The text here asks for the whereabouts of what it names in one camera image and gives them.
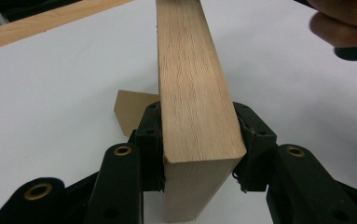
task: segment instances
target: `hand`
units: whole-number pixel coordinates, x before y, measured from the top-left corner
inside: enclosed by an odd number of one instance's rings
[[[308,0],[319,12],[311,31],[337,48],[357,47],[357,0]]]

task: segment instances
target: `clamp jaw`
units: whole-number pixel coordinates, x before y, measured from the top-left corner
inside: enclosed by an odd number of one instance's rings
[[[233,176],[244,192],[268,191],[274,223],[356,223],[357,189],[333,179],[305,148],[276,144],[253,110],[234,103],[247,154]],[[65,188],[56,178],[21,186],[0,224],[144,223],[143,192],[164,189],[160,103],[149,105],[129,143],[106,150],[100,172]]]

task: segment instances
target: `white background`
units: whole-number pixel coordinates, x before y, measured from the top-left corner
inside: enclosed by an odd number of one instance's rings
[[[313,9],[288,0],[204,0],[234,101],[278,143],[311,150],[357,188],[357,62],[313,35]],[[69,186],[126,142],[118,89],[158,93],[156,9],[136,0],[0,48],[0,207],[41,176]],[[145,223],[162,223],[162,194],[145,194]],[[230,177],[196,223],[271,223],[264,193]]]

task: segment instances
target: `light wood grain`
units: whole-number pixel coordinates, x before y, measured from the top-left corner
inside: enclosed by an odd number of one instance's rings
[[[131,0],[82,0],[0,26],[0,47]]]
[[[199,0],[157,0],[165,220],[196,218],[245,154]]]

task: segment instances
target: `finger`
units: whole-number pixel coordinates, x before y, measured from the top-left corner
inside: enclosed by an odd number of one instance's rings
[[[357,0],[308,0],[323,14],[357,26]]]
[[[311,19],[309,28],[337,48],[357,47],[357,26],[347,25],[318,12]]]

